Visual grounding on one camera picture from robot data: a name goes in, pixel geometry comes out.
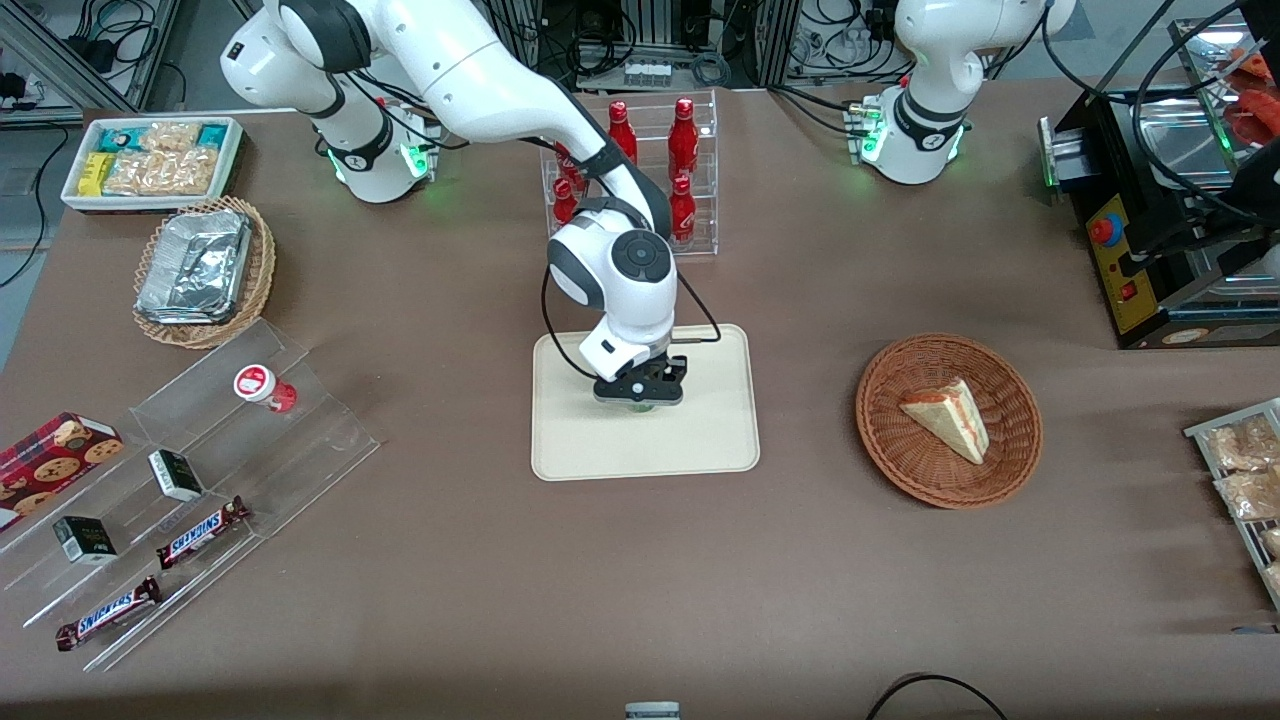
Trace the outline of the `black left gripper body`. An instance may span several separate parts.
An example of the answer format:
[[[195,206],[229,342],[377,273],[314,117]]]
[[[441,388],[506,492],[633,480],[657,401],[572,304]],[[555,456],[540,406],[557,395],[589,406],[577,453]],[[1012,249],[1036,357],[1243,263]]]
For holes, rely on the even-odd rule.
[[[1251,222],[1279,228],[1279,149],[1260,149],[1236,169],[1231,205]]]

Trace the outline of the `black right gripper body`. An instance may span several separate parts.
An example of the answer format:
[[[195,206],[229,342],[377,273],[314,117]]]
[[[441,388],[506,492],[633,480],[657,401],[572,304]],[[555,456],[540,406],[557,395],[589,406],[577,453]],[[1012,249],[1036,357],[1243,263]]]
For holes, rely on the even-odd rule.
[[[622,372],[614,380],[623,387],[623,401],[628,405],[678,405],[684,401],[684,383],[680,387],[664,383],[666,359],[660,355]]]

